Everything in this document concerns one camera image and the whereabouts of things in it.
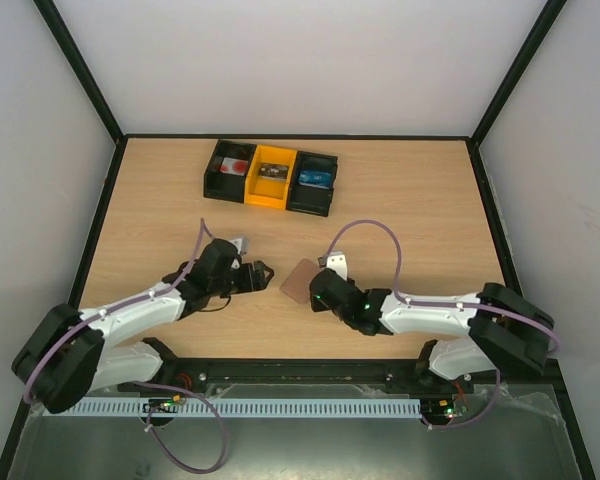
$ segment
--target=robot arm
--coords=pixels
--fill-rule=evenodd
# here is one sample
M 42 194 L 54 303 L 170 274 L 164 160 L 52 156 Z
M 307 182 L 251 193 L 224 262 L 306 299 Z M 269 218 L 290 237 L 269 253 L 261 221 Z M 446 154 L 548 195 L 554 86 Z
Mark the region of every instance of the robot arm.
M 434 375 L 450 381 L 467 373 L 498 368 L 518 376 L 542 375 L 549 337 L 532 326 L 480 309 L 493 305 L 531 318 L 553 329 L 553 319 L 517 295 L 495 283 L 482 292 L 453 297 L 400 294 L 390 289 L 362 291 L 347 277 L 340 252 L 332 253 L 325 267 L 311 281 L 311 309 L 331 310 L 343 322 L 365 335 L 394 335 L 413 331 L 460 337 L 425 344 L 420 376 Z
M 52 308 L 14 360 L 13 372 L 26 383 L 60 337 L 82 324 L 33 384 L 35 397 L 51 413 L 62 412 L 89 391 L 105 386 L 152 379 L 168 382 L 173 372 L 167 371 L 167 364 L 174 362 L 166 360 L 172 360 L 173 354 L 161 342 L 149 338 L 132 346 L 116 345 L 148 328 L 204 309 L 211 297 L 228 301 L 231 295 L 267 288 L 274 272 L 261 261 L 243 263 L 246 245 L 244 237 L 212 240 L 175 287 L 186 264 L 144 292 L 111 305 L 84 310 L 66 304 Z

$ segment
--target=wooden table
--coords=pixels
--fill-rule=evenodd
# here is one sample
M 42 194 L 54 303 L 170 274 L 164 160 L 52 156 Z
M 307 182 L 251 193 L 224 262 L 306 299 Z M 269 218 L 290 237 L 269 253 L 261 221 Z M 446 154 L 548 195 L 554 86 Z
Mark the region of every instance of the wooden table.
M 464 142 L 247 142 L 338 156 L 329 217 L 203 198 L 203 172 L 216 140 L 130 139 L 81 306 L 124 298 L 175 271 L 191 253 L 201 216 L 220 238 L 247 235 L 245 260 L 261 259 L 276 275 L 266 291 L 236 295 L 220 313 L 194 314 L 141 336 L 158 337 L 179 356 L 416 357 L 431 334 L 366 337 L 278 290 L 300 259 L 323 254 L 342 226 L 361 218 L 384 222 L 399 237 L 402 291 L 453 295 L 502 282 Z M 338 248 L 360 288 L 390 287 L 396 252 L 384 231 L 355 227 Z

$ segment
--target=wire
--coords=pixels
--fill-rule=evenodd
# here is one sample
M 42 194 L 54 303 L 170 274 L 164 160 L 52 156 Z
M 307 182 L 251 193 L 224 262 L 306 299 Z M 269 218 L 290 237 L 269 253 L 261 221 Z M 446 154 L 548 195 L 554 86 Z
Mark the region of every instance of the wire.
M 78 332 L 80 332 L 80 330 L 86 328 L 87 325 L 89 325 L 90 323 L 93 323 L 97 320 L 103 320 L 107 315 L 117 312 L 122 308 L 128 307 L 130 305 L 135 305 L 136 303 L 143 302 L 145 300 L 149 300 L 150 298 L 152 298 L 152 296 L 155 298 L 160 297 L 162 295 L 167 295 L 168 293 L 172 292 L 180 284 L 180 282 L 184 280 L 184 277 L 186 277 L 187 274 L 191 271 L 191 268 L 193 267 L 193 264 L 196 261 L 196 258 L 198 257 L 198 251 L 200 250 L 200 246 L 202 245 L 202 238 L 205 233 L 211 238 L 214 238 L 213 234 L 209 231 L 207 225 L 204 223 L 204 218 L 201 218 L 200 229 L 198 231 L 198 238 L 196 239 L 196 244 L 193 248 L 191 258 L 189 258 L 189 261 L 182 269 L 182 272 L 180 272 L 180 275 L 178 275 L 176 280 L 171 285 L 167 286 L 162 290 L 158 290 L 157 292 L 153 292 L 152 294 L 145 293 L 137 295 L 135 297 L 131 297 L 118 303 L 114 303 L 112 305 L 107 305 L 101 308 L 98 313 L 90 316 L 89 318 L 86 318 L 85 320 L 77 324 L 75 327 L 69 329 L 62 337 L 60 337 L 60 339 L 56 343 L 54 343 L 51 348 L 49 348 L 47 353 L 44 354 L 44 356 L 40 359 L 38 364 L 31 372 L 31 375 L 29 375 L 27 383 L 24 387 L 24 393 L 22 395 L 22 399 L 24 400 L 24 402 L 29 405 L 32 405 L 35 402 L 35 399 L 31 394 L 31 389 L 33 388 L 34 383 L 38 379 L 40 372 L 44 369 L 47 363 L 49 363 L 49 360 L 51 360 L 51 358 L 56 354 L 56 352 L 60 350 L 60 348 L 62 348 L 62 346 L 65 345 L 70 338 L 74 337 Z
M 467 410 L 468 410 L 469 409 L 469 404 L 467 403 L 467 398 L 464 395 L 464 390 L 462 389 L 462 387 L 460 386 L 460 384 L 458 382 L 454 382 L 453 385 L 458 390 L 458 398 L 460 398 L 460 400 L 462 400 L 462 404 L 465 407 L 467 407 Z
M 370 225 L 375 225 L 377 227 L 380 227 L 385 232 L 387 232 L 389 234 L 389 236 L 391 237 L 391 240 L 393 240 L 393 243 L 396 247 L 396 254 L 397 254 L 398 259 L 396 262 L 396 270 L 395 270 L 395 273 L 393 274 L 392 289 L 393 289 L 393 295 L 396 297 L 396 299 L 398 299 L 399 302 L 404 303 L 405 305 L 412 305 L 412 306 L 416 306 L 416 307 L 458 308 L 458 304 L 455 302 L 435 302 L 435 301 L 413 300 L 411 298 L 403 297 L 402 295 L 400 295 L 400 292 L 398 291 L 398 283 L 400 281 L 400 269 L 402 268 L 402 249 L 400 248 L 400 241 L 398 240 L 398 237 L 396 236 L 396 234 L 393 233 L 393 231 L 388 226 L 386 226 L 384 223 L 378 222 L 377 220 L 369 220 L 369 219 L 356 220 L 356 221 L 351 222 L 351 223 L 345 225 L 344 227 L 342 227 L 340 229 L 340 231 L 336 234 L 336 236 L 333 238 L 333 240 L 331 241 L 331 245 L 329 245 L 329 248 L 327 249 L 327 251 L 321 258 L 326 259 L 327 255 L 329 255 L 331 253 L 331 251 L 336 246 L 336 243 L 338 242 L 340 237 L 344 234 L 344 232 L 349 230 L 351 227 L 354 227 L 356 225 L 361 225 L 361 224 L 370 224 Z M 553 332 L 553 330 L 550 330 L 549 328 L 545 327 L 544 325 L 536 322 L 535 320 L 533 320 L 531 318 L 525 317 L 524 315 L 520 315 L 518 313 L 511 312 L 511 311 L 505 310 L 503 308 L 494 307 L 493 305 L 484 305 L 482 303 L 463 303 L 463 308 L 474 308 L 474 309 L 484 310 L 484 311 L 491 312 L 491 313 L 496 313 L 498 315 L 503 315 L 512 320 L 517 320 L 517 321 L 525 323 L 537 330 L 540 330 L 542 333 L 544 333 L 550 339 L 553 340 L 554 346 L 553 346 L 553 348 L 551 348 L 548 351 L 548 353 L 557 352 L 558 350 L 560 350 L 562 348 L 562 341 Z M 498 369 L 496 369 L 496 385 L 495 385 L 495 387 L 496 388 L 493 393 L 493 396 L 491 397 L 491 401 L 487 404 L 487 406 L 484 408 L 484 410 L 482 410 L 478 415 L 467 420 L 466 422 L 457 423 L 457 424 L 453 424 L 453 425 L 445 425 L 445 426 L 433 426 L 424 417 L 422 417 L 422 420 L 425 423 L 425 425 L 427 425 L 430 429 L 435 428 L 436 430 L 446 430 L 446 429 L 451 429 L 451 428 L 469 426 L 469 425 L 477 422 L 481 418 L 483 418 L 493 408 L 493 406 L 496 402 L 496 398 L 498 397 L 498 392 L 500 390 L 500 370 L 498 370 Z
M 424 415 L 423 415 L 422 422 L 427 426 L 427 428 L 429 430 L 451 430 L 452 428 L 468 427 L 469 425 L 472 425 L 472 424 L 476 423 L 478 420 L 481 420 L 482 418 L 484 418 L 491 411 L 493 406 L 496 404 L 496 399 L 498 398 L 499 392 L 500 392 L 500 370 L 498 370 L 496 368 L 496 383 L 495 383 L 495 390 L 493 391 L 493 395 L 491 396 L 489 403 L 487 403 L 487 406 L 484 407 L 482 409 L 482 411 L 479 414 L 477 414 L 475 417 L 470 418 L 469 420 L 467 420 L 465 422 L 454 423 L 452 425 L 432 425 L 431 423 L 429 423 L 429 421 L 426 418 L 424 418 Z
M 178 375 L 176 375 L 176 378 L 182 380 L 182 383 L 184 383 L 184 388 L 186 388 L 187 390 L 191 390 L 191 388 L 193 387 L 193 381 L 191 380 L 191 377 L 186 373 L 179 373 Z
M 457 303 L 455 303 L 455 302 L 435 302 L 435 301 L 413 300 L 411 298 L 403 297 L 402 295 L 400 295 L 400 292 L 398 291 L 398 283 L 400 281 L 400 269 L 402 268 L 402 249 L 400 248 L 400 241 L 398 240 L 398 237 L 396 236 L 396 234 L 393 233 L 393 231 L 391 231 L 391 229 L 389 227 L 387 227 L 384 223 L 378 222 L 377 220 L 368 220 L 368 219 L 356 220 L 356 221 L 351 222 L 351 223 L 345 225 L 344 227 L 342 227 L 342 229 L 340 229 L 340 231 L 333 238 L 333 240 L 331 241 L 331 245 L 329 245 L 329 248 L 327 249 L 327 251 L 321 258 L 326 259 L 327 255 L 329 255 L 331 253 L 331 251 L 336 246 L 336 243 L 338 242 L 338 240 L 340 239 L 342 234 L 344 234 L 344 232 L 349 230 L 351 227 L 354 227 L 354 226 L 360 225 L 360 224 L 365 224 L 365 223 L 370 224 L 370 225 L 375 225 L 377 227 L 382 228 L 385 232 L 387 232 L 389 234 L 389 236 L 391 237 L 391 240 L 393 240 L 393 243 L 396 247 L 396 253 L 397 253 L 398 259 L 396 262 L 396 270 L 395 270 L 395 273 L 393 274 L 392 289 L 393 289 L 393 295 L 396 297 L 396 299 L 398 299 L 399 302 L 404 303 L 405 305 L 412 305 L 414 307 L 430 307 L 430 308 L 457 308 L 458 307 Z M 517 320 L 518 322 L 525 323 L 537 330 L 540 330 L 542 333 L 547 335 L 551 340 L 553 340 L 554 346 L 553 346 L 553 348 L 549 349 L 548 353 L 557 352 L 558 350 L 560 350 L 562 348 L 562 341 L 553 332 L 553 330 L 545 327 L 544 325 L 538 323 L 537 321 L 535 321 L 531 318 L 525 317 L 524 315 L 520 315 L 518 313 L 511 312 L 511 311 L 505 310 L 503 308 L 494 307 L 493 305 L 485 305 L 482 303 L 463 303 L 463 308 L 474 308 L 477 310 L 484 310 L 487 312 L 496 313 L 498 315 L 506 316 L 512 320 Z
M 156 441 L 160 445 L 160 448 L 162 449 L 162 451 L 164 452 L 166 457 L 169 460 L 171 460 L 171 462 L 174 465 L 181 468 L 185 472 L 196 473 L 196 474 L 212 473 L 212 472 L 215 472 L 216 470 L 218 470 L 220 467 L 222 467 L 222 465 L 224 465 L 224 462 L 227 459 L 227 454 L 229 453 L 229 429 L 227 427 L 227 424 L 226 424 L 226 421 L 224 420 L 224 418 L 222 418 L 220 416 L 220 413 L 218 412 L 216 407 L 214 407 L 213 404 L 209 400 L 207 400 L 206 398 L 204 398 L 204 396 L 202 396 L 198 393 L 194 393 L 194 392 L 184 389 L 184 388 L 172 387 L 171 385 L 159 385 L 157 383 L 145 383 L 145 382 L 135 382 L 135 384 L 139 385 L 141 387 L 145 387 L 145 388 L 154 388 L 157 390 L 168 390 L 168 391 L 172 391 L 172 392 L 178 392 L 178 393 L 187 395 L 189 397 L 195 398 L 197 400 L 200 400 L 202 403 L 204 403 L 207 406 L 207 408 L 211 411 L 211 413 L 213 413 L 213 416 L 216 417 L 216 420 L 218 420 L 218 425 L 220 425 L 220 433 L 222 435 L 222 449 L 220 450 L 220 455 L 218 456 L 218 460 L 216 460 L 216 463 L 214 463 L 209 468 L 195 468 L 195 467 L 191 467 L 191 466 L 187 465 L 186 463 L 183 463 L 180 460 L 178 460 L 175 457 L 175 455 L 173 453 L 171 453 L 171 450 L 169 450 L 167 448 L 167 446 L 164 444 L 162 439 L 158 436 L 158 432 L 156 432 L 155 427 L 153 425 L 151 425 L 151 416 L 156 412 L 156 410 L 159 407 L 153 407 L 149 410 L 149 413 L 147 414 L 147 419 L 145 421 L 145 425 L 146 425 L 145 431 L 149 432 L 151 435 L 153 435 L 153 438 L 156 439 Z
M 198 310 L 199 313 L 211 313 L 211 312 L 219 312 L 220 310 L 224 310 L 231 303 L 231 297 L 227 297 L 227 303 L 219 308 L 212 308 L 211 310 Z

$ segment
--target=white wall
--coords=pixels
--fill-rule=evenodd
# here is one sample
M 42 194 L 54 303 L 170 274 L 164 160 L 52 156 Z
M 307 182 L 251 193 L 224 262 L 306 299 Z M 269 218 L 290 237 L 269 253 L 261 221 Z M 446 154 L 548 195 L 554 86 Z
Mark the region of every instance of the white wall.
M 567 3 L 482 151 L 600 479 L 600 0 Z
M 545 0 L 56 0 L 125 132 L 470 135 Z
M 0 453 L 11 361 L 68 297 L 112 152 L 34 3 L 0 1 Z

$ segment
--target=small item in bin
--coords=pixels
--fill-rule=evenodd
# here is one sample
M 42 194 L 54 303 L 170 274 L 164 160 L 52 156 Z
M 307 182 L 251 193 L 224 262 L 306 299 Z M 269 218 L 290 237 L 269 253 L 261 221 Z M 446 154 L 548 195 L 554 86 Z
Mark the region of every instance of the small item in bin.
M 237 158 L 224 157 L 222 165 L 220 165 L 220 171 L 222 173 L 229 173 L 231 175 L 244 176 L 247 173 L 247 161 L 238 160 Z
M 330 188 L 331 174 L 317 170 L 302 170 L 298 177 L 298 183 L 307 187 Z
M 263 163 L 260 165 L 260 176 L 271 180 L 287 179 L 289 167 L 287 165 L 276 165 L 275 163 Z

